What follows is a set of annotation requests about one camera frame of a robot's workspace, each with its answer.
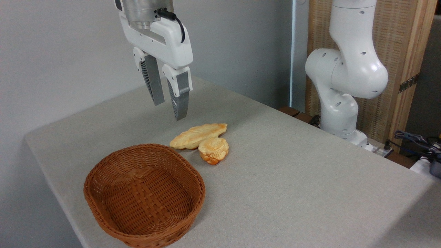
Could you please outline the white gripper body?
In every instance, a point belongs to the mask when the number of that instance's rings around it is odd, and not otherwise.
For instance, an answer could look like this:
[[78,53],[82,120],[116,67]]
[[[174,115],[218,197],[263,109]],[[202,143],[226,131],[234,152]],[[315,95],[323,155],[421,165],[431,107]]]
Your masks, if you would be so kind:
[[119,12],[120,22],[126,39],[134,47],[152,55],[174,69],[182,69],[193,62],[193,52],[188,32],[182,43],[181,26],[169,19],[161,19],[150,24],[150,29],[134,29],[129,26],[126,16]]

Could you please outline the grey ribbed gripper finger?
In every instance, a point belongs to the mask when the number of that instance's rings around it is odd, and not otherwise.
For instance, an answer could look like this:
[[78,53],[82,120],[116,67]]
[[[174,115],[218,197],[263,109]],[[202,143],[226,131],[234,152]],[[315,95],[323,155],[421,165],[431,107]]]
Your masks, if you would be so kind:
[[193,90],[191,71],[188,66],[176,70],[165,64],[163,74],[167,79],[175,120],[186,117],[189,104],[189,93]]
[[137,47],[133,48],[133,55],[137,70],[142,74],[154,105],[164,103],[157,59]]

